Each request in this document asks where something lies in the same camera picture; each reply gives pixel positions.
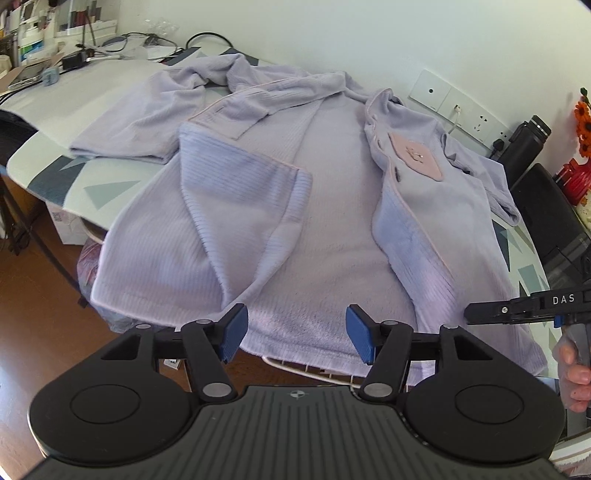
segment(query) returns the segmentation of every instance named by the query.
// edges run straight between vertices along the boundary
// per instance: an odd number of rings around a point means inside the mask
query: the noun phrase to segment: folded fabric
[[[152,97],[160,104],[158,86],[172,85],[160,78],[131,94],[141,108],[124,100],[125,109],[97,120],[103,139],[115,134],[118,115],[134,125],[111,155],[164,160],[175,142],[180,149],[109,231],[94,303],[180,326],[217,320],[241,301],[245,350],[363,375],[345,332],[349,304],[437,332],[464,326],[470,302],[517,296],[491,222],[491,210],[512,224],[519,218],[502,167],[390,90],[368,95],[344,73],[216,59],[160,72],[193,76],[193,85],[215,79],[233,92],[188,122],[147,113]],[[184,85],[167,94],[186,115]],[[155,135],[157,122],[165,136]],[[425,151],[413,142],[427,148],[441,178],[411,168],[391,134],[408,140],[419,163]],[[530,372],[544,368],[526,326],[473,331]],[[414,365],[411,383],[429,369]]]

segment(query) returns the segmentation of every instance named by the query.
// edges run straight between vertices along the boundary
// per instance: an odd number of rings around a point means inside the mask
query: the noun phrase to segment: white cable
[[[456,105],[453,108],[453,111],[456,113],[456,122],[453,124],[452,129],[449,132],[447,132],[448,134],[451,134],[456,129],[457,124],[460,121],[460,115],[462,114],[462,107],[459,105]]]

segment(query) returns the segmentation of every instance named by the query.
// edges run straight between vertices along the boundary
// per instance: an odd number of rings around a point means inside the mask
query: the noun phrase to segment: blue gripper pad
[[[223,340],[219,346],[222,362],[231,362],[248,330],[248,309],[243,305],[240,311],[226,325]]]
[[[345,325],[347,327],[347,335],[349,335],[363,363],[373,365],[376,348],[372,340],[371,331],[351,307],[348,307],[345,313]]]

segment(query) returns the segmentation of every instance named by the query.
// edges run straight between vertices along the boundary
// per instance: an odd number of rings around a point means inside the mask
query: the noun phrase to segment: brown floor
[[[35,230],[75,272],[81,247],[62,245],[47,214]],[[0,251],[0,466],[12,480],[42,460],[27,424],[35,393],[116,336],[77,299],[33,243],[19,257]],[[239,391],[247,384],[313,383],[242,351],[227,370]],[[164,367],[162,373],[186,387],[183,371]]]

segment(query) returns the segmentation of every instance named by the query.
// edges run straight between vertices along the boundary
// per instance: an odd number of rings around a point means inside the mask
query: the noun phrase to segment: metal screw
[[[363,392],[373,398],[384,398],[392,393],[392,387],[385,383],[370,383]]]
[[[229,395],[231,391],[232,387],[227,383],[214,382],[208,383],[205,385],[205,387],[203,387],[203,393],[205,393],[208,397],[213,398],[225,397],[226,395]]]

